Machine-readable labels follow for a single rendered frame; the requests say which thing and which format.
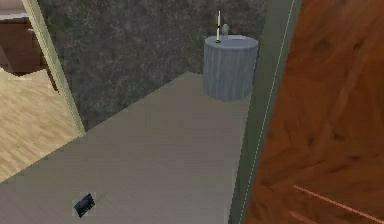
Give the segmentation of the grey round side table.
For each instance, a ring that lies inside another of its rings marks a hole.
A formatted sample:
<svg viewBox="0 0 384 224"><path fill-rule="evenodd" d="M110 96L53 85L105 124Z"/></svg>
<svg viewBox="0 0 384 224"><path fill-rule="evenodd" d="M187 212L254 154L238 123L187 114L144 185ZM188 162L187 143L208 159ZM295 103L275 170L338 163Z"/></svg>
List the grey round side table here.
<svg viewBox="0 0 384 224"><path fill-rule="evenodd" d="M203 91L222 101L246 98L252 89L258 41L243 35L214 36L204 41Z"/></svg>

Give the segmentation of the thin white candle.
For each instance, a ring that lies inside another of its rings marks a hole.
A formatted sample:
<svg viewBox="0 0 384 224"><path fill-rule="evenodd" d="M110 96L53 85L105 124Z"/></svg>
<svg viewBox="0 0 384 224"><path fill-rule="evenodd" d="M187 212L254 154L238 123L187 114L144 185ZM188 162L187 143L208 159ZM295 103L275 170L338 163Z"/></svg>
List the thin white candle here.
<svg viewBox="0 0 384 224"><path fill-rule="evenodd" d="M221 27L221 11L218 10L217 15L217 28L216 28L216 41L215 43L220 43L220 27Z"/></svg>

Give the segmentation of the brown wooden door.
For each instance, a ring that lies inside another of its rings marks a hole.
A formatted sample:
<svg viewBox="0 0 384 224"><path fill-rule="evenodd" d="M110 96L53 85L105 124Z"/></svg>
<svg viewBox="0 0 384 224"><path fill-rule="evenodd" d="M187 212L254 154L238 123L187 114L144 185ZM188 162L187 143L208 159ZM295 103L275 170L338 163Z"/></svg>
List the brown wooden door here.
<svg viewBox="0 0 384 224"><path fill-rule="evenodd" d="M384 0L303 0L244 224L384 224Z"/></svg>

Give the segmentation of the small black flat object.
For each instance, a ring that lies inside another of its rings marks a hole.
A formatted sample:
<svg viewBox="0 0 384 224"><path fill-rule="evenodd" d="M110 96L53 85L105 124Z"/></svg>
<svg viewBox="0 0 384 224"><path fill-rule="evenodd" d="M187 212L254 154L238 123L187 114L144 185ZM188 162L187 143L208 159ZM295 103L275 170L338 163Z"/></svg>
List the small black flat object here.
<svg viewBox="0 0 384 224"><path fill-rule="evenodd" d="M79 218L82 218L90 209L95 206L95 201L90 193L84 196L74 205L74 209Z"/></svg>

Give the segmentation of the dark brown wooden furniture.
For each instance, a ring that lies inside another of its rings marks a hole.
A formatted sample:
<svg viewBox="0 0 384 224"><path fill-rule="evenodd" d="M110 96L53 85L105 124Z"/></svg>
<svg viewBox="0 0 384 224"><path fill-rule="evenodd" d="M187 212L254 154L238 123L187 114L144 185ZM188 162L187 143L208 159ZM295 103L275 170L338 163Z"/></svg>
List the dark brown wooden furniture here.
<svg viewBox="0 0 384 224"><path fill-rule="evenodd" d="M58 90L28 18L0 20L0 67L16 76L45 69Z"/></svg>

